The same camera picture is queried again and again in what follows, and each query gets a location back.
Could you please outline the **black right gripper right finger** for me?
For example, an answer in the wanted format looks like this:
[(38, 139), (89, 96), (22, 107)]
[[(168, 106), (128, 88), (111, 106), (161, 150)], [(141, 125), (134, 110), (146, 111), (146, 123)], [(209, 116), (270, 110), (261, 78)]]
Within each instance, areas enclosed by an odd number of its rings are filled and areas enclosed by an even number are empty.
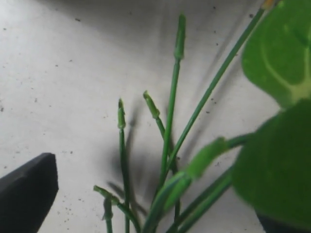
[(256, 212), (256, 216), (266, 233), (310, 233), (308, 230), (298, 229), (273, 220), (259, 212)]

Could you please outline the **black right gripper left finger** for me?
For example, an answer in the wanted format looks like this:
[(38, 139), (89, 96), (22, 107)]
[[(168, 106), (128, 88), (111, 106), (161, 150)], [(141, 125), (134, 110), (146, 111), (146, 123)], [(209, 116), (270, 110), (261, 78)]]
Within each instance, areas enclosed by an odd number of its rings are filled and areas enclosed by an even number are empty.
[(36, 233), (59, 190), (56, 156), (42, 153), (0, 179), (0, 231)]

